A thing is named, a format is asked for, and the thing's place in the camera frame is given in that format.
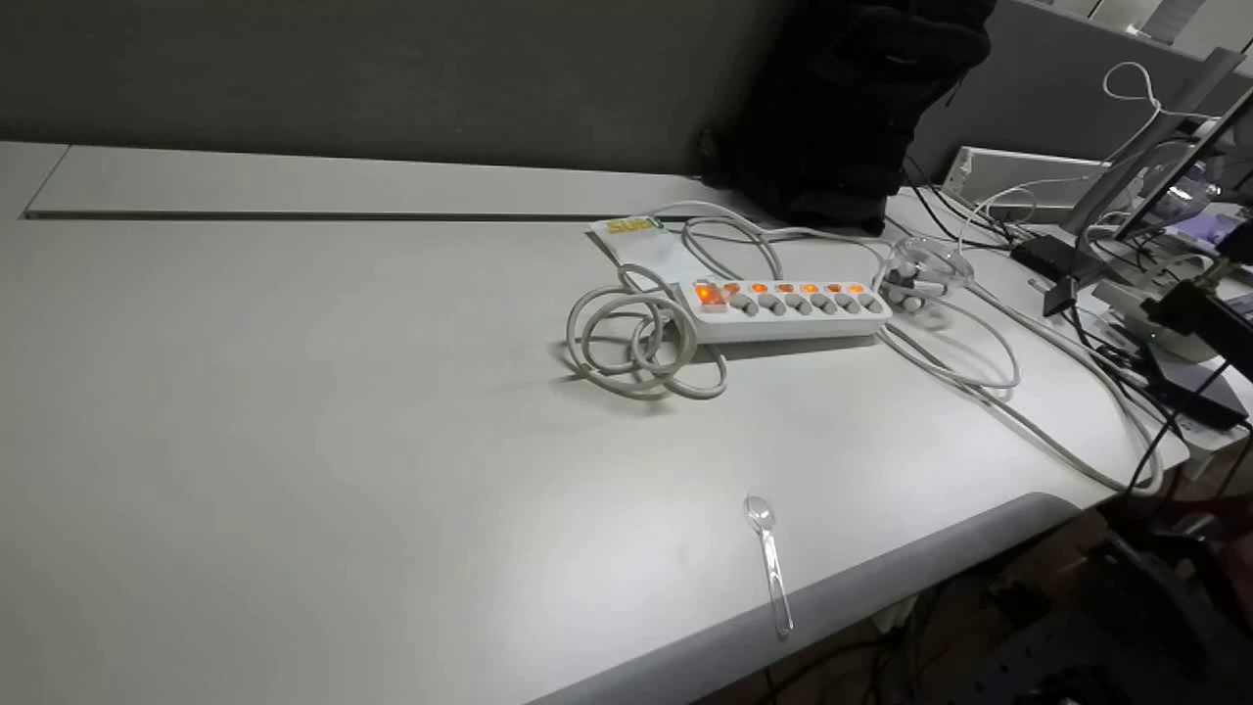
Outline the white multi-socket power strip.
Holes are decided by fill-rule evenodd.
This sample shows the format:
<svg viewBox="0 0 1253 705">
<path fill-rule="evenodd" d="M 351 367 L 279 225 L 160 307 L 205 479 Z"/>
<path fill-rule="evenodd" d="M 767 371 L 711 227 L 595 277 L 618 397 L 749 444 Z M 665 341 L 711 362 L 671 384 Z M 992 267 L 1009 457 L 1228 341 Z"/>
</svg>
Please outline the white multi-socket power strip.
<svg viewBox="0 0 1253 705">
<path fill-rule="evenodd" d="M 701 344 L 866 341 L 894 323 L 866 281 L 721 281 L 676 286 Z"/>
</svg>

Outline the clear plastic packaging bag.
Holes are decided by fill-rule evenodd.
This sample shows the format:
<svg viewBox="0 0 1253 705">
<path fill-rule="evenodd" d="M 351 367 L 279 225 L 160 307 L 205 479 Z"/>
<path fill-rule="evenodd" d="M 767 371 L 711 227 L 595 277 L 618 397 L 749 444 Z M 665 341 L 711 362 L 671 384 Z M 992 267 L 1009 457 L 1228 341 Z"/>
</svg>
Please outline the clear plastic packaging bag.
<svg viewBox="0 0 1253 705">
<path fill-rule="evenodd" d="M 665 281 L 676 281 L 693 270 L 681 238 L 671 237 L 652 216 L 595 218 L 588 237 L 605 251 L 614 267 L 634 263 L 661 274 Z"/>
</svg>

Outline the clear plastic spoon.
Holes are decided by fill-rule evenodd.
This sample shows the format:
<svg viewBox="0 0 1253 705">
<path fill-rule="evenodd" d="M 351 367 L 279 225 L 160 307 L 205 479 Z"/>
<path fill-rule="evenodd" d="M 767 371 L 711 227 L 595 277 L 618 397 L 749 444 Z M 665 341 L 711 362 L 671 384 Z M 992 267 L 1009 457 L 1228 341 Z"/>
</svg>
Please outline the clear plastic spoon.
<svg viewBox="0 0 1253 705">
<path fill-rule="evenodd" d="M 787 641 L 796 636 L 796 613 L 787 596 L 787 573 L 778 558 L 778 537 L 774 537 L 774 511 L 767 496 L 744 496 L 744 521 L 751 525 L 761 539 L 761 559 L 762 559 L 762 579 L 767 579 L 767 598 L 774 615 L 774 636 Z"/>
</svg>

